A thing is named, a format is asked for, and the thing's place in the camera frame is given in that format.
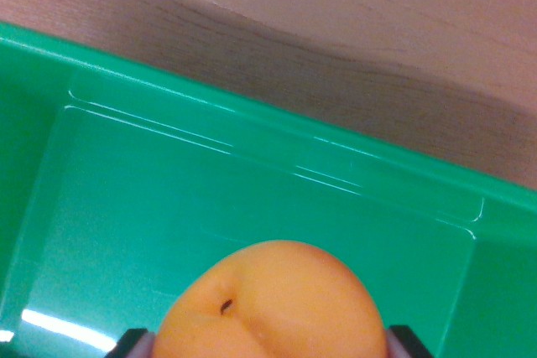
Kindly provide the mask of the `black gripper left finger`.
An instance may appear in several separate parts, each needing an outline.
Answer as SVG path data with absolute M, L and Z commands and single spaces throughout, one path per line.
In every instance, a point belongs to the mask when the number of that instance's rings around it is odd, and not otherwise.
M 128 329 L 105 358 L 149 358 L 155 333 L 145 328 Z

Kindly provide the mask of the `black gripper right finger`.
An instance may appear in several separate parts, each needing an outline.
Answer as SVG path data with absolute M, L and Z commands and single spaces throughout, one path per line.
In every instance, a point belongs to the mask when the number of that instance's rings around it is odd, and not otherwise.
M 389 358 L 433 358 L 416 333 L 406 324 L 391 325 L 386 330 Z

